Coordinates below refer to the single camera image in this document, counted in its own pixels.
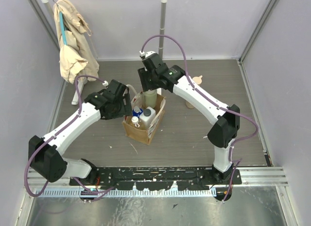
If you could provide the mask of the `orange blue spray bottle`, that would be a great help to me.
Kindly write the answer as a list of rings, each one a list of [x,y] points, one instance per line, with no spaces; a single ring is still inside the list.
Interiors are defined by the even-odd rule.
[[[132,110],[133,116],[134,117],[140,117],[140,115],[143,113],[143,109],[138,107],[138,106],[134,106],[133,110]]]

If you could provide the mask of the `clear amber liquid bottle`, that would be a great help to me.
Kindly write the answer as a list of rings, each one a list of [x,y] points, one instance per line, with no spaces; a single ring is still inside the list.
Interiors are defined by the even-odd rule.
[[[134,128],[137,128],[137,129],[142,129],[142,126],[141,126],[141,122],[139,120],[139,117],[137,116],[133,116],[131,118],[131,121],[130,121],[130,125]]]

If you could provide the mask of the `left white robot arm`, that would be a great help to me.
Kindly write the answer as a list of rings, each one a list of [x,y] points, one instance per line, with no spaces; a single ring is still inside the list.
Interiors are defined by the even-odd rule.
[[[41,138],[33,136],[30,139],[31,168],[51,183],[62,177],[76,177],[86,185],[95,184],[99,173],[94,164],[86,159],[64,158],[63,154],[93,123],[131,115],[129,87],[112,80],[106,88],[89,94],[79,109],[59,127]]]

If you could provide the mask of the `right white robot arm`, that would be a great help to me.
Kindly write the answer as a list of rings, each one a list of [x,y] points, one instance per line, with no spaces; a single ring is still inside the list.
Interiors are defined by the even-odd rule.
[[[230,161],[231,145],[240,128],[240,109],[233,104],[228,106],[215,98],[205,99],[209,94],[199,87],[185,71],[177,65],[168,67],[160,56],[154,52],[141,52],[144,64],[138,70],[143,91],[162,88],[183,98],[201,112],[212,125],[207,137],[214,145],[214,162],[212,175],[218,184],[230,179],[233,164]]]

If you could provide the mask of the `white bottle grey cap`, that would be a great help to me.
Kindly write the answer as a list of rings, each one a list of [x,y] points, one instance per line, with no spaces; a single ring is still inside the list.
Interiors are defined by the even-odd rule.
[[[143,113],[140,115],[139,119],[140,122],[145,130],[147,130],[153,119],[156,117],[156,111],[151,108],[147,107],[146,109],[143,110]]]

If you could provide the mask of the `brown canvas tote bag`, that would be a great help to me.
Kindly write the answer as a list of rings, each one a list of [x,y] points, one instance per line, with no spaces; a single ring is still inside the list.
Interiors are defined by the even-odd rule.
[[[133,86],[128,85],[131,93],[132,116],[126,116],[122,122],[126,136],[144,144],[151,144],[151,141],[162,121],[165,113],[166,99],[152,92],[154,108],[145,103],[145,94],[136,92]]]

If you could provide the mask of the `green bottle beige cap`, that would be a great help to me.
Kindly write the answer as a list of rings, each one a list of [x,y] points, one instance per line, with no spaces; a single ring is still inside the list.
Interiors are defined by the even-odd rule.
[[[148,90],[143,92],[143,106],[145,108],[155,108],[157,100],[157,90]]]

